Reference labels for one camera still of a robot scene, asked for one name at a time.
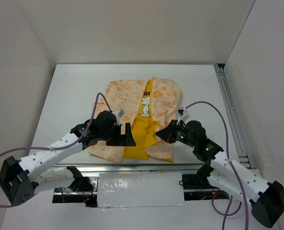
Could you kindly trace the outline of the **aluminium front rail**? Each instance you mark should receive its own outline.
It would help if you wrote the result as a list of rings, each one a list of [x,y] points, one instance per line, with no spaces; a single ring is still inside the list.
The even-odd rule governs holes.
[[[95,177],[103,173],[196,173],[203,164],[57,164],[54,170],[76,167],[83,176]]]

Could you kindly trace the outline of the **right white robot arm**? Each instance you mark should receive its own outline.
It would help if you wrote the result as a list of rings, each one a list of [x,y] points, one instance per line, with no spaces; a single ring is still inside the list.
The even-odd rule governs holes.
[[[263,226],[272,228],[284,213],[284,187],[278,181],[269,182],[229,158],[226,151],[206,136],[198,121],[172,120],[156,132],[166,143],[180,142],[193,149],[193,154],[204,166],[198,170],[198,184],[213,186],[251,206],[253,217]]]

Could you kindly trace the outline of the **cream orange-print jacket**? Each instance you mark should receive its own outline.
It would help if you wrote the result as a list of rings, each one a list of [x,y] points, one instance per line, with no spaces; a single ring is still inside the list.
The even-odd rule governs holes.
[[[107,146],[99,141],[87,148],[91,155],[122,163],[124,159],[147,160],[149,157],[173,161],[173,145],[155,135],[177,118],[182,97],[180,86],[171,79],[114,80],[99,99],[95,115],[108,109],[123,109],[121,123],[130,123],[134,147]]]

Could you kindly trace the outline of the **aluminium side rail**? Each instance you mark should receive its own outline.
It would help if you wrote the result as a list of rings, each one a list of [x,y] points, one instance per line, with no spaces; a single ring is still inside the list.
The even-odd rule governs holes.
[[[227,117],[230,124],[235,147],[238,153],[239,162],[248,169],[256,169],[256,164],[247,143],[244,131],[239,121],[235,103],[224,73],[225,64],[214,64],[214,69],[223,96]]]

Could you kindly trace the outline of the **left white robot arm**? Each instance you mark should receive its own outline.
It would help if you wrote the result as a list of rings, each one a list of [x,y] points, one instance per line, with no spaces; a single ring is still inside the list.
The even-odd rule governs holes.
[[[19,206],[42,191],[58,187],[93,192],[90,179],[82,176],[77,167],[67,166],[59,170],[52,167],[71,155],[95,146],[99,141],[113,147],[135,146],[129,123],[125,124],[125,133],[121,133],[124,114],[122,109],[102,111],[95,119],[76,125],[60,140],[37,153],[20,159],[8,157],[1,167],[0,187],[10,204]]]

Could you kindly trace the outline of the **white foil-taped panel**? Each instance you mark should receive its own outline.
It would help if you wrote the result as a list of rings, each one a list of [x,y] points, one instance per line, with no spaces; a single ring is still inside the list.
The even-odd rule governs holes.
[[[184,205],[180,172],[105,173],[97,188],[99,207],[172,207]]]

